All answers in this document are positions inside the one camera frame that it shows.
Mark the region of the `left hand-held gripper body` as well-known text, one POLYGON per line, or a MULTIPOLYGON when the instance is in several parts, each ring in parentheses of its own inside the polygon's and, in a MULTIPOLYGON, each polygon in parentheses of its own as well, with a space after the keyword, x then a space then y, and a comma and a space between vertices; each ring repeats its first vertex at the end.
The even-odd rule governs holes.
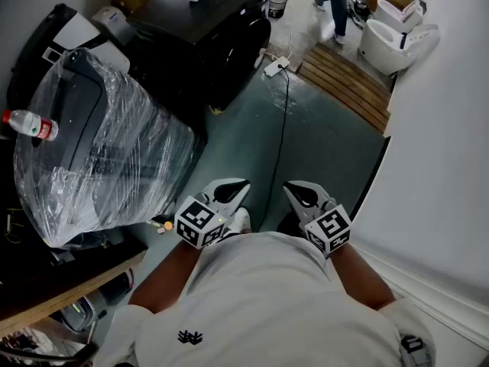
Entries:
POLYGON ((196 249, 217 242, 230 220, 230 206, 205 193, 188 196, 177 210, 175 232, 196 249))

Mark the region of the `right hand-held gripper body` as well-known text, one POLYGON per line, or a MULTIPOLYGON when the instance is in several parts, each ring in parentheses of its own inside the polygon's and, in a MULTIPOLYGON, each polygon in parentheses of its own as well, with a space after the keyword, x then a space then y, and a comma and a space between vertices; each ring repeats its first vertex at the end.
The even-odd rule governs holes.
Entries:
POLYGON ((328 258, 349 243, 351 220, 342 204, 325 211, 304 227, 306 239, 328 258))

